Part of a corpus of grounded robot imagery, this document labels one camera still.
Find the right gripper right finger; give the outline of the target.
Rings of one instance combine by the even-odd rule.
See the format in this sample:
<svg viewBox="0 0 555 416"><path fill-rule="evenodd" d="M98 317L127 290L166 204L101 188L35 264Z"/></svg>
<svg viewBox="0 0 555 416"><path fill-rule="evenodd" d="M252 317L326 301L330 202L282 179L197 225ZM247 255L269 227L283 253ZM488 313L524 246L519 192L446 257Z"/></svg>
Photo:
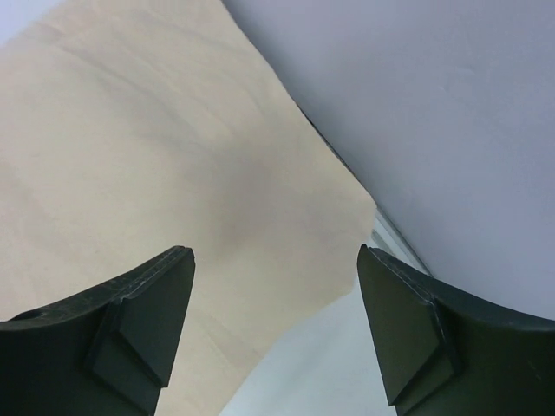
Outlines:
<svg viewBox="0 0 555 416"><path fill-rule="evenodd" d="M554 323L473 296L363 246L362 299L400 415L551 415Z"/></svg>

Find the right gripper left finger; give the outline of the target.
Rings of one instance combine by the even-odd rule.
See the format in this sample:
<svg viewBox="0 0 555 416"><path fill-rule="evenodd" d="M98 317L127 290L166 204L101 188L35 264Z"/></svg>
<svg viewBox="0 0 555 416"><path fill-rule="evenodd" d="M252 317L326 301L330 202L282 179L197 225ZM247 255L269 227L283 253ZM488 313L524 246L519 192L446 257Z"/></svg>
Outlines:
<svg viewBox="0 0 555 416"><path fill-rule="evenodd" d="M1 324L4 415L152 415L193 288L174 246L120 276Z"/></svg>

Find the beige cloth surgical kit wrap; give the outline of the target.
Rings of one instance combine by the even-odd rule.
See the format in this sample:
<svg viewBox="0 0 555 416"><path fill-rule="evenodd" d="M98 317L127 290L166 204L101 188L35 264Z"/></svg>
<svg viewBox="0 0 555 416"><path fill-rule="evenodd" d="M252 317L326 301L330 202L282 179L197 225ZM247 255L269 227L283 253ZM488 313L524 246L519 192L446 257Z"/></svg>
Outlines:
<svg viewBox="0 0 555 416"><path fill-rule="evenodd" d="M218 1L66 1L1 47L1 316L193 249L160 415L348 293L373 214Z"/></svg>

